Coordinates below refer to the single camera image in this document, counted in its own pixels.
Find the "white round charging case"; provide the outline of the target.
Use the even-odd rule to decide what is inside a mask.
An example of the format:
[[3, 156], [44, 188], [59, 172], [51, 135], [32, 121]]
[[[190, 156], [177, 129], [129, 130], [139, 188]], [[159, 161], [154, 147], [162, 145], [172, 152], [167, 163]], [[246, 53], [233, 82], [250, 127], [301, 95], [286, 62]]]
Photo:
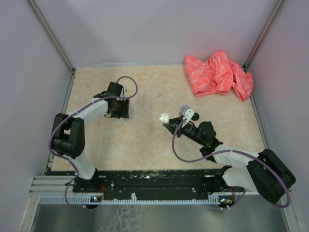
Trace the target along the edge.
[[162, 114], [160, 114], [159, 120], [160, 120], [162, 123], [169, 123], [169, 114], [167, 114], [167, 113], [162, 113]]

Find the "purple charging case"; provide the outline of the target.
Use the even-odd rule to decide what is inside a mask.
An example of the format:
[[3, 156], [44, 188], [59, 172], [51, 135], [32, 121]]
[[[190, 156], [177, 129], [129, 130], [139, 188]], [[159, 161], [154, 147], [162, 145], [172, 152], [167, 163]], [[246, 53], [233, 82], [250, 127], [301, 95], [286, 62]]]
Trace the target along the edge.
[[185, 105], [182, 105], [181, 108], [182, 108], [182, 109], [190, 109], [190, 106], [187, 105], [187, 104], [185, 104]]

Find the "black round charging case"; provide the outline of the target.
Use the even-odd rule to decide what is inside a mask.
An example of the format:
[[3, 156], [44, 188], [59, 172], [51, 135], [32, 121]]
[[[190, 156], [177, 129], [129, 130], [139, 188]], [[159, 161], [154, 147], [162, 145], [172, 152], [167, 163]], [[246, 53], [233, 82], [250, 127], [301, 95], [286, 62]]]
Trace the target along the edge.
[[199, 120], [199, 118], [200, 118], [200, 116], [199, 116], [198, 113], [194, 113], [194, 115], [192, 116], [193, 121], [197, 121], [197, 120]]

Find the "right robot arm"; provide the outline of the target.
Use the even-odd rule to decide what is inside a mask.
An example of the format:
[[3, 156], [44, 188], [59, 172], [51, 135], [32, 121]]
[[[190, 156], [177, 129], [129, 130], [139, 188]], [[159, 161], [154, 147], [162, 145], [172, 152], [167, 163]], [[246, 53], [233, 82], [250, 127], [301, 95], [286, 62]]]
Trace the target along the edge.
[[224, 145], [216, 138], [216, 132], [210, 121], [203, 121], [195, 126], [196, 118], [179, 116], [170, 118], [161, 114], [159, 120], [173, 135], [186, 136], [201, 145], [201, 158], [193, 159], [224, 164], [221, 176], [216, 178], [216, 187], [227, 191], [230, 187], [241, 187], [245, 190], [257, 191], [265, 200], [280, 208], [287, 208], [291, 203], [289, 189], [296, 182], [294, 174], [270, 149], [261, 152], [245, 152]]

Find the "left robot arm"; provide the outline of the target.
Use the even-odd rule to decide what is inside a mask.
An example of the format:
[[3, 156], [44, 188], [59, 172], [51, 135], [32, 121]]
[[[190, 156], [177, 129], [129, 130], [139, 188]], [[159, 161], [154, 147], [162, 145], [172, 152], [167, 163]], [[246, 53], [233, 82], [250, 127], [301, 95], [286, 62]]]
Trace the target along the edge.
[[85, 106], [55, 116], [49, 147], [70, 162], [77, 177], [84, 180], [83, 186], [91, 192], [99, 189], [100, 179], [94, 176], [96, 168], [84, 153], [85, 127], [101, 116], [128, 119], [129, 98], [125, 91], [123, 85], [110, 82], [106, 91], [95, 95]]

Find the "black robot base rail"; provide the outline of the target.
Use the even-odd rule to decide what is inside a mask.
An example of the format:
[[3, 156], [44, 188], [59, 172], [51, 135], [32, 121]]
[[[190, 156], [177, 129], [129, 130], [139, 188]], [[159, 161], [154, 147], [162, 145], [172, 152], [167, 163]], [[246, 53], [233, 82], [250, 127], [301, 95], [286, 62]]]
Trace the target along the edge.
[[243, 189], [229, 187], [221, 169], [95, 171], [92, 180], [76, 178], [74, 193], [98, 193], [104, 200], [207, 200], [216, 192], [234, 194]]

